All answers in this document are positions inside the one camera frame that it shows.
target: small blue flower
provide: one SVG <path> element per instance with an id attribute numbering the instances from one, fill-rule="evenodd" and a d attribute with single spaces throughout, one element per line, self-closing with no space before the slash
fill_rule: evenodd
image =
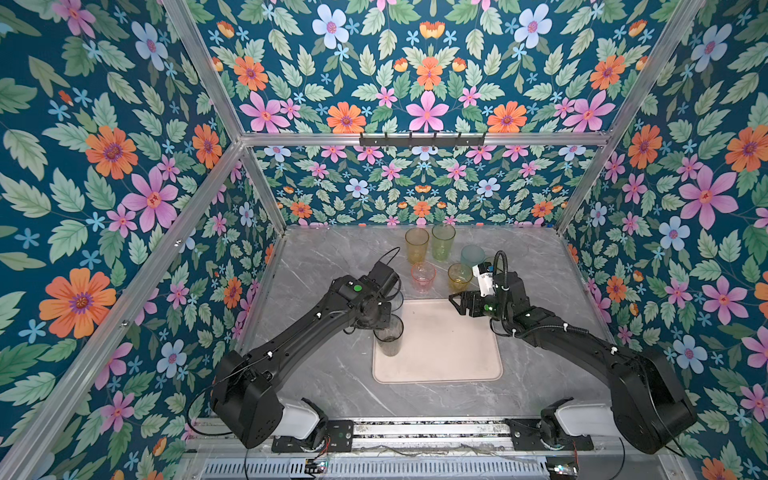
<path id="1" fill-rule="evenodd" d="M 80 266 L 88 265 L 88 268 L 90 270 L 94 269 L 94 265 L 98 265 L 99 263 L 101 263 L 101 260 L 97 258 L 98 250 L 94 250 L 93 253 L 90 253 L 87 250 L 83 250 L 83 257 L 85 257 L 85 260 L 82 260 L 80 262 Z"/>
<path id="2" fill-rule="evenodd" d="M 621 28 L 614 30 L 614 38 L 621 40 L 627 34 L 626 25 L 622 25 Z"/>
<path id="3" fill-rule="evenodd" d="M 698 146 L 699 146 L 699 144 L 695 144 L 694 141 L 689 138 L 688 139 L 688 143 L 683 145 L 683 150 L 687 154 L 692 154 L 696 150 L 696 147 L 698 147 Z"/>
<path id="4" fill-rule="evenodd" d="M 697 320 L 701 322 L 702 327 L 705 327 L 705 326 L 712 325 L 712 322 L 710 321 L 710 317 L 711 315 L 709 313 L 699 312 L 699 318 L 697 318 Z"/>
<path id="5" fill-rule="evenodd" d="M 654 37 L 655 31 L 656 31 L 655 28 L 644 31 L 643 34 L 640 36 L 640 43 L 644 44 L 646 41 L 651 40 Z"/>
<path id="6" fill-rule="evenodd" d="M 33 247 L 37 247 L 40 245 L 40 243 L 37 243 L 35 239 L 40 238 L 39 233 L 32 234 L 32 230 L 29 230 L 29 228 L 24 229 L 24 235 L 21 235 L 20 233 L 17 233 L 14 238 L 20 242 L 24 242 L 22 244 L 22 248 L 24 250 L 27 250 L 29 248 L 29 245 L 31 244 Z"/>
<path id="7" fill-rule="evenodd" d="M 89 103 L 91 103 L 93 100 L 88 98 L 88 90 L 78 90 L 77 88 L 72 88 L 72 91 L 75 94 L 74 102 L 77 104 L 83 104 L 83 107 L 87 107 Z"/>
<path id="8" fill-rule="evenodd" d="M 85 223 L 93 225 L 93 231 L 98 232 L 98 229 L 104 228 L 105 217 L 99 216 L 98 212 L 94 212 L 93 217 L 85 219 Z"/>
<path id="9" fill-rule="evenodd" d="M 114 15 L 114 17 L 117 20 L 119 20 L 120 23 L 128 23 L 128 19 L 127 19 L 128 15 L 122 10 L 120 10 L 119 7 L 117 6 L 114 7 L 114 13 L 112 15 Z"/>
<path id="10" fill-rule="evenodd" d="M 166 47 L 170 45 L 170 38 L 168 38 L 168 32 L 165 30 L 158 30 L 157 34 L 160 36 L 160 38 L 157 40 L 161 44 L 165 45 Z"/>
<path id="11" fill-rule="evenodd" d="M 128 370 L 128 375 L 133 375 L 134 373 L 137 373 L 139 371 L 139 367 L 141 364 L 144 363 L 142 360 L 139 359 L 139 356 L 136 355 L 136 358 L 128 362 L 128 366 L 131 367 L 130 370 Z"/>
<path id="12" fill-rule="evenodd" d="M 746 473 L 748 475 L 757 476 L 758 473 L 762 472 L 763 470 L 760 469 L 760 467 L 754 465 L 752 463 L 752 459 L 748 458 L 746 462 L 744 462 L 744 468 L 746 468 Z"/>
<path id="13" fill-rule="evenodd" d="M 733 416 L 733 419 L 739 422 L 739 427 L 742 429 L 752 423 L 752 419 L 748 419 L 746 417 L 746 412 L 744 412 L 744 409 L 739 409 L 736 415 Z"/>
<path id="14" fill-rule="evenodd" d="M 176 71 L 174 64 L 164 61 L 163 65 L 165 65 L 165 76 L 176 78 L 176 74 L 178 74 L 179 72 Z"/>
<path id="15" fill-rule="evenodd" d="M 676 340 L 679 340 L 683 338 L 684 332 L 683 330 L 678 329 L 677 325 L 673 325 L 672 328 L 670 329 L 670 333 L 672 333 L 672 337 L 674 337 Z"/>
<path id="16" fill-rule="evenodd" d="M 166 138 L 163 148 L 165 149 L 165 153 L 171 154 L 176 147 L 170 142 L 170 138 Z"/>
<path id="17" fill-rule="evenodd" d="M 448 46 L 450 47 L 451 45 L 453 45 L 454 41 L 456 41 L 456 30 L 454 31 L 446 30 L 445 38 L 442 39 L 442 42 L 447 43 Z"/>
<path id="18" fill-rule="evenodd" d="M 134 467 L 139 462 L 139 452 L 131 452 L 128 454 L 128 461 L 125 462 L 123 468 L 127 468 L 129 471 L 133 471 Z"/>
<path id="19" fill-rule="evenodd" d="M 120 388 L 120 379 L 116 376 L 112 376 L 112 381 L 107 384 L 107 388 L 110 392 L 115 393 Z"/>
<path id="20" fill-rule="evenodd" d="M 674 359 L 677 356 L 677 352 L 672 350 L 672 347 L 669 347 L 666 350 L 664 350 L 664 355 L 667 356 L 667 361 L 669 361 L 669 363 L 672 363 L 674 362 Z"/>
<path id="21" fill-rule="evenodd" d="M 694 64 L 689 63 L 685 66 L 685 69 L 680 73 L 680 76 L 685 80 L 686 78 L 692 78 L 694 76 Z"/>
<path id="22" fill-rule="evenodd" d="M 208 34 L 210 35 L 210 38 L 208 38 L 211 41 L 215 41 L 216 45 L 221 45 L 221 42 L 224 41 L 223 38 L 221 38 L 221 35 L 219 35 L 218 30 L 209 30 Z"/>
<path id="23" fill-rule="evenodd" d="M 512 47 L 512 58 L 516 58 L 517 60 L 520 60 L 520 58 L 527 54 L 528 52 L 523 49 L 522 45 L 519 47 Z"/>
<path id="24" fill-rule="evenodd" d="M 751 8 L 748 8 L 745 12 L 741 13 L 739 15 L 739 19 L 736 22 L 736 25 L 739 25 L 740 27 L 743 27 L 747 20 L 752 18 L 752 14 L 750 13 L 752 11 Z"/>
<path id="25" fill-rule="evenodd" d="M 162 389 L 163 385 L 165 385 L 165 382 L 168 380 L 168 377 L 166 377 L 163 374 L 163 375 L 158 375 L 158 376 L 154 377 L 154 379 L 155 379 L 155 381 L 157 381 L 157 383 L 154 385 L 154 388 L 155 389 Z"/>
<path id="26" fill-rule="evenodd" d="M 28 343 L 35 343 L 35 339 L 39 336 L 45 336 L 45 322 L 36 323 L 34 319 L 30 319 L 27 325 L 29 325 L 29 328 L 23 329 L 18 335 L 29 337 L 27 338 Z"/>
<path id="27" fill-rule="evenodd" d="M 88 52 L 88 58 L 95 61 L 101 61 L 101 57 L 104 54 L 101 53 L 101 49 L 98 45 L 96 45 L 95 41 L 91 40 L 91 42 L 87 45 L 84 43 L 83 48 L 86 52 Z"/>
<path id="28" fill-rule="evenodd" d="M 65 118 L 71 118 L 71 115 L 67 113 L 67 110 L 69 110 L 67 105 L 61 104 L 61 107 L 59 107 L 55 101 L 51 100 L 51 106 L 53 108 L 49 109 L 48 113 L 51 115 L 56 115 L 59 121 L 62 121 Z"/>
<path id="29" fill-rule="evenodd" d="M 345 58 L 349 58 L 349 47 L 344 47 L 341 44 L 339 44 L 338 47 L 336 48 L 336 51 L 334 51 L 333 54 L 337 57 L 341 57 L 341 60 L 344 60 Z"/>
<path id="30" fill-rule="evenodd" d="M 243 30 L 243 27 L 237 27 L 237 36 L 240 37 L 240 40 L 246 41 L 248 39 L 248 31 Z"/>
<path id="31" fill-rule="evenodd" d="M 406 38 L 406 41 L 411 42 L 411 46 L 416 45 L 420 42 L 419 40 L 419 32 L 418 31 L 409 31 L 408 32 L 408 38 Z"/>
<path id="32" fill-rule="evenodd" d="M 509 33 L 511 35 L 515 34 L 515 30 L 517 30 L 520 25 L 518 25 L 518 18 L 514 17 L 511 22 L 505 22 L 504 26 L 506 27 L 504 29 L 504 33 Z"/>

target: orange flower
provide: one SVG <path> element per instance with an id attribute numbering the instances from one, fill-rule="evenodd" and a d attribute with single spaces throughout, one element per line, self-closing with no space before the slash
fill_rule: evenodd
<path id="1" fill-rule="evenodd" d="M 275 253 L 275 244 L 272 243 L 266 248 L 266 258 L 264 259 L 264 263 L 267 265 L 270 264 L 272 261 L 272 254 Z"/>
<path id="2" fill-rule="evenodd" d="M 159 456 L 162 455 L 162 453 L 165 451 L 165 445 L 168 444 L 168 438 L 163 437 L 160 440 L 157 440 L 157 443 L 154 444 L 154 448 L 152 449 L 152 455 Z"/>
<path id="3" fill-rule="evenodd" d="M 263 90 L 270 79 L 264 73 L 264 67 L 258 61 L 254 62 L 251 57 L 245 59 L 238 57 L 235 59 L 235 75 L 239 75 L 237 80 L 247 85 L 253 91 Z"/>
<path id="4" fill-rule="evenodd" d="M 645 20 L 638 20 L 637 22 L 633 23 L 632 26 L 629 27 L 629 36 L 637 37 L 639 34 L 643 33 L 643 30 L 645 30 L 645 25 L 648 25 L 648 22 Z"/>
<path id="5" fill-rule="evenodd" d="M 445 23 L 443 22 L 423 22 L 419 24 L 419 31 L 424 38 L 439 38 L 445 33 Z"/>
<path id="6" fill-rule="evenodd" d="M 416 69 L 416 74 L 419 76 L 416 79 L 419 85 L 423 86 L 424 90 L 432 90 L 435 85 L 440 84 L 442 67 L 438 65 L 437 58 L 427 57 Z"/>
<path id="7" fill-rule="evenodd" d="M 430 207 L 429 207 L 428 203 L 426 203 L 426 202 L 418 202 L 413 207 L 413 213 L 416 214 L 417 216 L 421 217 L 421 218 L 424 218 L 427 215 L 429 215 L 429 208 Z"/>
<path id="8" fill-rule="evenodd" d="M 661 148 L 659 127 L 646 125 L 632 137 L 632 145 L 629 147 L 629 163 L 641 170 L 652 164 L 659 156 L 657 148 Z"/>
<path id="9" fill-rule="evenodd" d="M 736 480 L 736 474 L 726 469 L 717 458 L 705 458 L 701 467 L 701 475 L 707 480 Z"/>
<path id="10" fill-rule="evenodd" d="M 576 249 L 576 247 L 574 247 L 569 243 L 568 251 L 571 252 L 571 257 L 574 259 L 574 262 L 578 263 L 578 250 Z"/>
<path id="11" fill-rule="evenodd" d="M 747 127 L 739 132 L 738 138 L 732 138 L 728 144 L 730 153 L 725 156 L 725 163 L 733 166 L 734 171 L 752 172 L 760 168 L 761 161 L 768 161 L 768 127 L 766 125 L 757 125 Z"/>
<path id="12" fill-rule="evenodd" d="M 626 67 L 623 55 L 619 55 L 618 58 L 616 55 L 611 55 L 605 61 L 601 61 L 589 77 L 592 80 L 592 88 L 605 90 L 610 87 L 619 81 L 619 75 L 624 73 Z"/>
<path id="13" fill-rule="evenodd" d="M 192 146 L 197 149 L 197 159 L 205 164 L 206 168 L 213 168 L 219 163 L 219 157 L 221 157 L 219 136 L 207 124 L 197 125 L 194 128 L 194 134 Z"/>
<path id="14" fill-rule="evenodd" d="M 366 124 L 360 108 L 357 105 L 350 107 L 345 101 L 339 102 L 338 107 L 331 107 L 328 114 L 328 126 L 333 128 L 334 134 L 361 134 L 362 126 Z"/>
<path id="15" fill-rule="evenodd" d="M 464 58 L 456 57 L 453 59 L 453 63 L 451 63 L 451 68 L 453 68 L 453 71 L 464 71 L 467 68 L 467 62 Z"/>
<path id="16" fill-rule="evenodd" d="M 518 106 L 518 102 L 510 101 L 507 106 L 499 105 L 493 115 L 488 117 L 488 125 L 492 134 L 517 133 L 520 127 L 525 125 L 528 117 L 523 117 L 528 112 L 523 105 Z"/>
<path id="17" fill-rule="evenodd" d="M 90 147 L 85 151 L 88 161 L 96 164 L 96 171 L 105 177 L 110 174 L 115 180 L 120 180 L 134 171 L 131 165 L 139 163 L 139 157 L 134 153 L 136 145 L 130 138 L 125 138 L 125 132 L 115 127 L 114 131 L 104 125 L 98 129 L 99 135 L 88 135 L 85 143 Z"/>
<path id="18" fill-rule="evenodd" d="M 243 292 L 243 283 L 236 276 L 230 278 L 227 282 L 227 288 L 224 289 L 224 305 L 229 309 L 233 309 L 237 306 L 237 302 L 240 302 L 240 294 Z"/>
<path id="19" fill-rule="evenodd" d="M 768 272 L 763 274 L 763 280 L 768 282 Z M 758 300 L 765 300 L 765 302 L 760 304 L 760 311 L 768 318 L 768 284 L 759 282 L 755 285 L 755 297 Z"/>
<path id="20" fill-rule="evenodd" d="M 616 303 L 627 298 L 627 286 L 624 285 L 624 279 L 615 275 L 608 280 L 608 287 L 605 289 L 608 296 Z"/>
<path id="21" fill-rule="evenodd" d="M 408 61 L 404 58 L 400 58 L 398 61 L 395 62 L 395 70 L 399 72 L 404 72 L 408 70 Z"/>
<path id="22" fill-rule="evenodd" d="M 310 206 L 303 204 L 302 202 L 293 202 L 293 205 L 290 206 L 290 211 L 298 218 L 309 218 L 312 216 L 312 209 Z"/>
<path id="23" fill-rule="evenodd" d="M 74 107 L 74 102 L 72 101 L 72 97 L 69 96 L 69 94 L 63 90 L 58 91 L 58 96 L 61 97 L 61 101 L 69 105 L 70 107 Z"/>
<path id="24" fill-rule="evenodd" d="M 546 217 L 552 213 L 553 209 L 554 204 L 551 201 L 544 200 L 543 202 L 538 203 L 533 207 L 532 213 L 534 217 Z"/>
<path id="25" fill-rule="evenodd" d="M 235 36 L 235 27 L 233 27 L 232 24 L 227 22 L 218 22 L 216 26 L 219 28 L 221 34 L 225 37 L 232 38 Z"/>
<path id="26" fill-rule="evenodd" d="M 48 330 L 59 338 L 64 338 L 74 328 L 74 337 L 81 339 L 94 332 L 94 323 L 101 321 L 109 313 L 106 306 L 113 305 L 114 288 L 107 288 L 109 279 L 102 272 L 96 272 L 91 278 L 87 268 L 73 268 L 69 272 L 69 281 L 57 276 L 45 287 L 45 292 L 55 299 L 40 302 L 40 319 L 56 319 Z"/>

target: cup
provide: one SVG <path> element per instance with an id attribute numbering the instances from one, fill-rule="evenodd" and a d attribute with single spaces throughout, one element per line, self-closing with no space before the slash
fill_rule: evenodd
<path id="1" fill-rule="evenodd" d="M 414 263 L 423 262 L 427 256 L 427 243 L 429 232 L 423 228 L 415 227 L 406 232 L 406 251 L 408 261 Z"/>
<path id="2" fill-rule="evenodd" d="M 405 326 L 397 315 L 389 317 L 389 326 L 385 329 L 373 330 L 376 343 L 386 356 L 395 356 L 402 346 L 402 332 Z"/>
<path id="3" fill-rule="evenodd" d="M 432 227 L 432 258 L 438 262 L 445 262 L 451 253 L 454 238 L 456 238 L 456 229 L 453 225 L 439 223 Z"/>
<path id="4" fill-rule="evenodd" d="M 462 263 L 472 268 L 485 259 L 485 251 L 477 245 L 467 245 L 462 248 Z"/>
<path id="5" fill-rule="evenodd" d="M 414 263 L 411 267 L 411 278 L 413 278 L 413 287 L 419 293 L 428 293 L 432 288 L 432 282 L 435 281 L 437 269 L 434 265 L 427 262 Z"/>
<path id="6" fill-rule="evenodd" d="M 472 269 L 464 263 L 454 263 L 448 268 L 448 287 L 452 293 L 463 292 L 472 281 Z"/>

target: wall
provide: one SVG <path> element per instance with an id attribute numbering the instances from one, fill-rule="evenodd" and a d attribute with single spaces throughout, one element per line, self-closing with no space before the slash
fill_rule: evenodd
<path id="1" fill-rule="evenodd" d="M 79 23 L 62 21 L 60 15 L 70 16 L 70 10 Z M 152 55 L 147 38 L 154 40 Z M 154 1 L 6 2 L 0 6 L 0 41 L 6 65 L 0 74 L 4 455 L 228 142 Z M 205 141 L 212 147 L 209 155 L 201 152 Z M 117 161 L 109 164 L 104 156 Z M 159 214 L 148 215 L 145 184 L 149 180 L 156 187 L 159 180 L 151 179 L 172 161 L 177 170 L 162 180 Z M 243 186 L 242 171 L 238 175 L 210 211 L 227 219 L 227 234 L 219 236 L 211 230 L 212 221 L 201 221 L 190 247 L 174 261 L 173 278 L 160 285 L 157 315 L 147 313 L 141 326 L 131 327 L 130 351 L 125 345 L 118 350 L 124 357 L 111 364 L 107 385 L 89 395 L 40 465 L 39 474 L 47 480 L 109 478 L 117 468 L 132 476 L 135 452 L 141 457 L 144 447 L 154 447 L 160 437 L 169 447 L 155 459 L 156 469 L 170 473 L 169 462 L 179 452 L 178 442 L 171 445 L 184 430 L 171 415 L 180 401 L 174 393 L 178 388 L 191 401 L 193 386 L 209 381 L 206 372 L 237 330 L 243 310 L 239 302 L 224 309 L 222 282 L 237 275 L 247 305 L 250 282 L 260 275 L 269 251 L 272 230 L 252 190 Z M 239 214 L 245 202 L 255 215 L 248 228 Z M 127 223 L 120 228 L 122 217 Z M 168 309 L 171 280 L 192 290 L 178 310 Z M 197 304 L 189 306 L 193 298 Z M 82 303 L 78 316 L 71 313 L 71 300 L 75 308 Z M 156 372 L 157 361 L 164 345 L 177 341 L 189 356 L 184 373 L 170 379 Z M 155 385 L 158 376 L 167 379 L 162 387 Z M 114 430 L 100 435 L 102 408 L 117 392 L 137 396 L 134 414 L 114 436 Z M 143 472 L 139 478 L 160 477 Z"/>
<path id="2" fill-rule="evenodd" d="M 568 231 L 616 340 L 684 381 L 678 441 L 708 480 L 768 469 L 765 7 L 707 3 Z"/>

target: beige tray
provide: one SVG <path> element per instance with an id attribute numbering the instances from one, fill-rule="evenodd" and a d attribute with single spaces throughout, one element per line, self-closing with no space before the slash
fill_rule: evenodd
<path id="1" fill-rule="evenodd" d="M 379 383 L 477 382 L 504 371 L 488 317 L 461 316 L 447 299 L 406 300 L 395 312 L 405 329 L 395 356 L 373 339 L 373 378 Z"/>

